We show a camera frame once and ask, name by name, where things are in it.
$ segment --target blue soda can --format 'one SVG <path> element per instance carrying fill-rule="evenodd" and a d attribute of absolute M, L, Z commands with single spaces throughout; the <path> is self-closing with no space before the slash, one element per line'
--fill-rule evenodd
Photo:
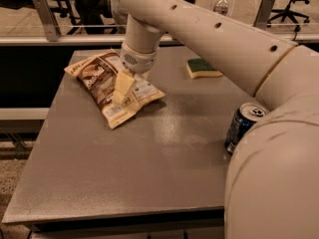
<path fill-rule="evenodd" d="M 234 114 L 227 133 L 225 147 L 230 154 L 233 154 L 242 137 L 259 120 L 264 118 L 269 111 L 256 103 L 243 104 Z"/>

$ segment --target screw hole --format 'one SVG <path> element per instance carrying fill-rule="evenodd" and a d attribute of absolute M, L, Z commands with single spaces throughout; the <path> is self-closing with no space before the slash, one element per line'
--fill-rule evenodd
<path fill-rule="evenodd" d="M 215 28 L 220 28 L 221 27 L 221 23 L 218 22 L 217 24 L 215 24 Z"/>
<path fill-rule="evenodd" d="M 278 49 L 278 46 L 277 45 L 273 45 L 273 46 L 271 46 L 270 51 L 271 52 L 275 52 L 275 51 L 277 51 L 277 49 Z"/>

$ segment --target water bottle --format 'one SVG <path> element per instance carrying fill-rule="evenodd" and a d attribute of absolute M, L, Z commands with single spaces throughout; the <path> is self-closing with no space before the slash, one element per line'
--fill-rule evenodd
<path fill-rule="evenodd" d="M 219 13 L 223 16 L 227 15 L 228 12 L 228 1 L 227 0 L 219 0 L 217 1 L 212 8 L 212 11 Z"/>

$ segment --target sponge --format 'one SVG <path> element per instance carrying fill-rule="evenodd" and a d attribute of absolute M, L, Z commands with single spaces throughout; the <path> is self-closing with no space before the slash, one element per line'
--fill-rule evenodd
<path fill-rule="evenodd" d="M 187 71 L 191 79 L 198 77 L 220 77 L 221 71 L 211 66 L 204 59 L 190 59 L 186 64 Z"/>

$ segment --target table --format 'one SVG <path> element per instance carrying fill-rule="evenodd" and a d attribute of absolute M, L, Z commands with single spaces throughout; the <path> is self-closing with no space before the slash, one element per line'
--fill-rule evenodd
<path fill-rule="evenodd" d="M 77 51 L 71 63 L 97 53 Z M 253 98 L 227 77 L 191 80 L 185 64 L 196 57 L 161 47 L 150 82 L 166 96 L 113 130 L 65 75 L 3 222 L 116 233 L 222 225 L 223 143 Z"/>

